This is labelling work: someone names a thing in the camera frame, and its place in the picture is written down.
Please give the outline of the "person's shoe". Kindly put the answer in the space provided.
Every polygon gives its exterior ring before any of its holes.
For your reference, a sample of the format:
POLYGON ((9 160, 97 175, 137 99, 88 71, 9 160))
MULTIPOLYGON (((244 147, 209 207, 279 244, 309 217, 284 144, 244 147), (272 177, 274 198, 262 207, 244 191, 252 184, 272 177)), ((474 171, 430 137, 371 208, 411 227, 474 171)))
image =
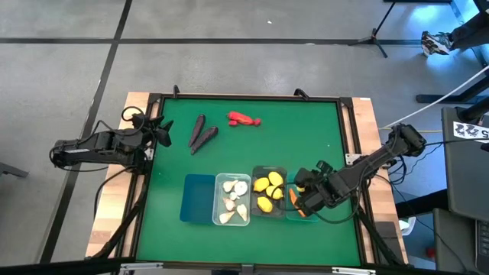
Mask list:
POLYGON ((421 46, 423 54, 430 56, 433 54, 449 55, 452 51, 452 35, 446 32, 439 32, 438 34, 430 34, 428 31, 422 32, 421 46))

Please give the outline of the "black rig frame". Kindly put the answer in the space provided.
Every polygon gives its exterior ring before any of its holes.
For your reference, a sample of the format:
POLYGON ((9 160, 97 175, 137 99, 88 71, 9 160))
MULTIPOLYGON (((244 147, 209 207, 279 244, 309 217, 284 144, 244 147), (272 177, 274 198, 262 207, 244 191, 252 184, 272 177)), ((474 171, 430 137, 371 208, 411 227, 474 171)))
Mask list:
MULTIPOLYGON (((293 95, 247 95, 247 94, 202 94, 202 93, 149 93, 130 92, 126 98, 126 106, 142 107, 156 115, 164 110, 168 99, 218 99, 231 102, 260 101, 260 102, 299 102, 309 104, 314 102, 334 103, 339 111, 338 126, 342 130, 343 144, 346 151, 369 154, 381 145, 381 138, 374 116, 374 108, 369 98, 362 97, 322 97, 308 96, 303 92, 293 95)), ((386 181, 387 173, 382 170, 373 178, 370 187, 362 193, 364 210, 372 223, 381 222, 397 224, 397 210, 394 203, 392 188, 386 181)), ((102 204, 98 207, 86 255, 92 256, 101 251, 102 246, 113 236, 123 218, 128 214, 128 207, 134 205, 134 196, 142 186, 149 181, 149 176, 133 177, 128 174, 116 176, 102 189, 102 204)), ((356 271, 369 270, 370 275, 379 275, 381 271, 393 273, 394 267, 381 258, 381 249, 369 235, 363 224, 355 226, 358 234, 360 263, 356 271)), ((241 264, 254 264, 255 274, 259 272, 332 272, 341 269, 341 265, 305 265, 305 264, 260 264, 257 261, 238 262, 195 262, 163 260, 161 268, 185 270, 225 270, 240 271, 241 264)))

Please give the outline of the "black desk foot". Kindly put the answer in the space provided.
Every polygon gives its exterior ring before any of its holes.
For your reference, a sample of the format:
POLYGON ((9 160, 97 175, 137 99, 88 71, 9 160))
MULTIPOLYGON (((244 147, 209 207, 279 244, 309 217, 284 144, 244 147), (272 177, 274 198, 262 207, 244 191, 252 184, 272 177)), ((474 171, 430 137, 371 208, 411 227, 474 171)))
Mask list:
POLYGON ((475 84, 470 85, 464 91, 455 95, 449 95, 445 97, 444 95, 416 95, 415 100, 417 103, 430 104, 430 103, 440 103, 440 104, 475 104, 486 98, 485 95, 481 95, 482 92, 489 89, 489 74, 487 74, 483 79, 477 81, 475 84))

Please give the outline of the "white cup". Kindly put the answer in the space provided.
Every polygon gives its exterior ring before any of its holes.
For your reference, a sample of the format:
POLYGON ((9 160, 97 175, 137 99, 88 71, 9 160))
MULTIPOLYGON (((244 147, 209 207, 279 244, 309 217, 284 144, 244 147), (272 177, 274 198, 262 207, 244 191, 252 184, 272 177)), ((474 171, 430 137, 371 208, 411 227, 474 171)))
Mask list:
POLYGON ((399 226, 400 226, 402 236, 410 235, 410 233, 414 229, 415 224, 416 224, 416 216, 400 219, 399 226))

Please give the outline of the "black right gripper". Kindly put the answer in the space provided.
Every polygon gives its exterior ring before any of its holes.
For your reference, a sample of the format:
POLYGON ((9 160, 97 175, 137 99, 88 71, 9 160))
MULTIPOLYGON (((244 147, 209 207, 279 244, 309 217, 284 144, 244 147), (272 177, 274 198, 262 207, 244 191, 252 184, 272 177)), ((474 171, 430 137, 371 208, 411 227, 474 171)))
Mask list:
POLYGON ((324 207, 335 208, 354 194, 354 169, 346 167, 325 175, 301 167, 294 177, 294 184, 303 189, 297 206, 309 217, 324 207))

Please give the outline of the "black desk top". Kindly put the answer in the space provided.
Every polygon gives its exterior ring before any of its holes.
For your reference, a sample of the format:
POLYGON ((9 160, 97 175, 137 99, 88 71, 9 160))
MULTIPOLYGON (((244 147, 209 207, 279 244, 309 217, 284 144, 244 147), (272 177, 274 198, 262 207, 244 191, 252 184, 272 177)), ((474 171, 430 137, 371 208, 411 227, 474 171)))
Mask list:
MULTIPOLYGON (((466 123, 458 118, 456 108, 444 107, 442 134, 449 209, 489 222, 489 143, 455 137, 454 121, 466 123)), ((489 128, 489 116, 485 115, 478 126, 489 128)))

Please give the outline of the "dark purple eggplants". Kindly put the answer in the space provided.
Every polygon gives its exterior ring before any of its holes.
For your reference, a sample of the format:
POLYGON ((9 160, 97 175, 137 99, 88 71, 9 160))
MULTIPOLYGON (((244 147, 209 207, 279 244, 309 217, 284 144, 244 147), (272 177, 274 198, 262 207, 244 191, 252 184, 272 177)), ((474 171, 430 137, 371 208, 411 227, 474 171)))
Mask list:
POLYGON ((194 155, 203 145, 213 139, 218 134, 218 132, 219 128, 216 126, 207 128, 194 142, 191 147, 190 153, 194 155))

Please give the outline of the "person's leg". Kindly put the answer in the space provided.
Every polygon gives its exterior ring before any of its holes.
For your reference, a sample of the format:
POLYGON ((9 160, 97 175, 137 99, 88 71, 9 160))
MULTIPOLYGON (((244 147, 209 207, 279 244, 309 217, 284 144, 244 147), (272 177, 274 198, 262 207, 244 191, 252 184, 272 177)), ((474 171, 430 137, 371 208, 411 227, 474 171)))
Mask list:
POLYGON ((489 44, 489 9, 480 11, 451 33, 450 50, 467 49, 489 44))

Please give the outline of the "dark blue plastic basket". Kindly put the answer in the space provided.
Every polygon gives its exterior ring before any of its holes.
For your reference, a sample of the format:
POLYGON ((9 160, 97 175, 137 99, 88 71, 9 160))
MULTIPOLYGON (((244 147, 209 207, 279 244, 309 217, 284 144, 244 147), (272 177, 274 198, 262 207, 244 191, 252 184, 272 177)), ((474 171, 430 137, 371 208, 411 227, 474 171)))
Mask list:
POLYGON ((210 225, 215 194, 215 176, 187 174, 184 179, 180 221, 210 225))

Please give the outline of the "large red pepper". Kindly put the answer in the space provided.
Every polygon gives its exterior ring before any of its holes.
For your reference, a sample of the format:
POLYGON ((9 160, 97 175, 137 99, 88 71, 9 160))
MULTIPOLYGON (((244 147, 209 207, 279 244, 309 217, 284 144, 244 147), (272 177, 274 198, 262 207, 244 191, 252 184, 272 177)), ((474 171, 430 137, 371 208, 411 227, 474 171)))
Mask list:
POLYGON ((252 118, 250 116, 244 115, 240 112, 231 111, 226 117, 229 121, 237 121, 238 125, 251 125, 251 126, 260 126, 261 120, 259 118, 252 118))

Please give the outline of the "black cabinet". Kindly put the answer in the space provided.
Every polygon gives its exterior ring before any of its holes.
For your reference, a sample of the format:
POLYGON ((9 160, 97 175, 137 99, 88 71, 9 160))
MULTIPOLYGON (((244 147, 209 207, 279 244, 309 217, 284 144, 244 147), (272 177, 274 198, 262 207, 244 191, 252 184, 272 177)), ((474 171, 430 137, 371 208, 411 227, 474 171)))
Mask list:
POLYGON ((436 269, 489 275, 489 222, 433 210, 436 269))

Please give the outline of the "orange carrot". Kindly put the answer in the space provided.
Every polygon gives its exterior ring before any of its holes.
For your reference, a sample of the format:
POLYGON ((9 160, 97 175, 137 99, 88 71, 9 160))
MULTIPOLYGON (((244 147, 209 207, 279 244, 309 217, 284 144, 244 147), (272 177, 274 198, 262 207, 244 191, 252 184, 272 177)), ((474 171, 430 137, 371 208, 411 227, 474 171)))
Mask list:
POLYGON ((294 210, 296 212, 298 212, 302 218, 305 218, 306 216, 303 213, 303 211, 296 205, 296 201, 298 200, 298 197, 297 197, 297 194, 295 193, 295 191, 293 190, 293 188, 289 188, 288 193, 289 193, 289 197, 290 197, 290 202, 292 203, 294 210))

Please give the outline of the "clear plastic basket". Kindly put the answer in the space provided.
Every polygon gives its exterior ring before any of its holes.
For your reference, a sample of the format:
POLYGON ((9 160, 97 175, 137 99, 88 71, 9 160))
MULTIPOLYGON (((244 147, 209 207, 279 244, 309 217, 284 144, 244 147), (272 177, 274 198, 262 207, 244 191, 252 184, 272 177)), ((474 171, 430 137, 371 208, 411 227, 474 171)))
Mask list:
POLYGON ((225 209, 225 205, 223 202, 224 198, 229 198, 230 193, 226 193, 223 188, 222 184, 225 181, 232 181, 232 180, 238 180, 238 181, 245 181, 248 183, 248 191, 246 192, 245 195, 239 196, 238 199, 236 199, 234 202, 236 204, 236 207, 240 204, 245 204, 247 209, 248 209, 248 221, 244 222, 243 219, 240 217, 240 215, 237 213, 236 208, 235 208, 235 214, 233 215, 232 219, 224 224, 224 226, 238 226, 238 227, 244 227, 249 224, 251 218, 251 207, 250 207, 250 202, 251 202, 251 178, 247 174, 240 174, 240 173, 220 173, 215 177, 215 194, 214 194, 214 202, 213 202, 213 211, 212 211, 212 221, 215 225, 222 225, 219 223, 219 215, 227 212, 225 209))

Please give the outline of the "purple carrot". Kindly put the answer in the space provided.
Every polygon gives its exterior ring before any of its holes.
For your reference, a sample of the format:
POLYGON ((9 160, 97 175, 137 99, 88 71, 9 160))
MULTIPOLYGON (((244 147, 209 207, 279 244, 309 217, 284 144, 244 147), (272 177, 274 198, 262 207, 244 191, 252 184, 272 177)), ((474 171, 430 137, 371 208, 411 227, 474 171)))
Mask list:
POLYGON ((190 136, 190 140, 189 140, 189 143, 188 143, 188 147, 192 147, 194 145, 194 143, 196 142, 197 138, 200 136, 200 133, 203 129, 203 126, 206 122, 206 116, 204 114, 200 114, 198 115, 197 119, 196 119, 196 123, 193 127, 193 131, 192 131, 192 134, 190 136))

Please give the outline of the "black floor tripod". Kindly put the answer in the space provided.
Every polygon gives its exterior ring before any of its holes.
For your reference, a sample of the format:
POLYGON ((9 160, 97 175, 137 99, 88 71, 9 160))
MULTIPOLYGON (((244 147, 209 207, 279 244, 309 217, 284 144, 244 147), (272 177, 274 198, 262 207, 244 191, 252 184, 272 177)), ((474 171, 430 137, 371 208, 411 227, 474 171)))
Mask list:
POLYGON ((383 18, 381 19, 380 23, 378 24, 377 27, 374 27, 372 29, 371 34, 368 37, 364 37, 362 39, 354 40, 352 43, 350 43, 348 45, 349 46, 358 46, 358 45, 367 45, 367 44, 374 45, 381 52, 381 55, 383 56, 383 58, 388 58, 388 55, 387 55, 386 51, 382 47, 380 41, 377 39, 377 34, 378 34, 379 30, 383 27, 384 22, 387 20, 388 16, 392 12, 392 10, 393 10, 394 6, 396 5, 396 3, 397 3, 396 0, 393 0, 392 1, 392 3, 390 4, 390 7, 386 11, 386 13, 383 16, 383 18))

